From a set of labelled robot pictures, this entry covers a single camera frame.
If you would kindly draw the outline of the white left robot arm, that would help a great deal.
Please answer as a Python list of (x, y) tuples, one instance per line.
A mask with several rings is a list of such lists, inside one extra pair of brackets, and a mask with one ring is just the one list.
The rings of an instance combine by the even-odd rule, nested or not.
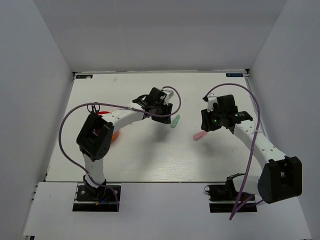
[(88, 171), (83, 178), (90, 196), (96, 200), (105, 196), (103, 158), (110, 149), (113, 135), (120, 129), (149, 117), (155, 122), (170, 124), (173, 108), (170, 99), (173, 95), (173, 90), (154, 87), (149, 94), (139, 96), (125, 108), (105, 116), (90, 113), (76, 139)]

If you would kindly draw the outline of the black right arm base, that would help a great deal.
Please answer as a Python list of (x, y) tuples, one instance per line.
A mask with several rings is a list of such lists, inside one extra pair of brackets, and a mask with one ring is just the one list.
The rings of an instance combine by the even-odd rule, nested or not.
[[(232, 213), (238, 191), (235, 189), (233, 180), (238, 177), (243, 177), (244, 173), (237, 173), (226, 178), (223, 184), (210, 184), (204, 187), (204, 192), (209, 196), (209, 211), (210, 213)], [(239, 205), (250, 197), (250, 194), (243, 192), (241, 194)], [(238, 213), (256, 213), (257, 206), (253, 196)]]

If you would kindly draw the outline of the black handled scissors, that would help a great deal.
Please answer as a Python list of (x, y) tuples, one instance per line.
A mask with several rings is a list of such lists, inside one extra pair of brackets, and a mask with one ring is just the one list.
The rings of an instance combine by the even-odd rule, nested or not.
[(89, 104), (86, 106), (89, 113), (98, 114), (100, 112), (101, 106), (98, 103)]

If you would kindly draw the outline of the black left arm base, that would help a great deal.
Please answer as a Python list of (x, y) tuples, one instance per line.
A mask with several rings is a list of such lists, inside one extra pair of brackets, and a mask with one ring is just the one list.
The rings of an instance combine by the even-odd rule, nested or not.
[(112, 184), (108, 186), (116, 193), (116, 198), (111, 189), (100, 188), (96, 195), (88, 190), (84, 184), (78, 184), (74, 196), (73, 212), (91, 213), (116, 213), (120, 209), (121, 185)]

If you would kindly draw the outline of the green translucent stapler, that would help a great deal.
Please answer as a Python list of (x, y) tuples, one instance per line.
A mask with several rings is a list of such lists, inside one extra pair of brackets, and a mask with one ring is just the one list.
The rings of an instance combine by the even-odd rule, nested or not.
[(170, 127), (173, 128), (173, 129), (176, 128), (176, 126), (178, 125), (180, 119), (181, 119), (181, 116), (179, 114), (176, 115), (175, 118), (173, 119), (173, 121), (171, 122)]

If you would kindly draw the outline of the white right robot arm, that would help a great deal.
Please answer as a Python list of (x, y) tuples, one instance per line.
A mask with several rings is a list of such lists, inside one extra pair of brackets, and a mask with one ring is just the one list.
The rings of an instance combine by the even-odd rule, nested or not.
[(208, 133), (226, 128), (253, 152), (262, 169), (260, 176), (236, 173), (227, 177), (222, 194), (236, 200), (245, 192), (260, 196), (267, 204), (302, 194), (302, 162), (298, 157), (287, 156), (259, 133), (251, 115), (238, 110), (233, 95), (209, 94), (203, 99), (207, 108), (201, 111), (201, 129)]

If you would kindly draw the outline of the pink translucent stapler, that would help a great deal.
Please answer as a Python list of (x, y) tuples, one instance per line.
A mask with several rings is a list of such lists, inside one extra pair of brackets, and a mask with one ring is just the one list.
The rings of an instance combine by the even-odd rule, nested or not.
[(208, 133), (206, 131), (201, 131), (199, 133), (196, 133), (192, 138), (194, 141), (198, 141), (201, 138), (203, 138), (204, 136), (206, 136)]

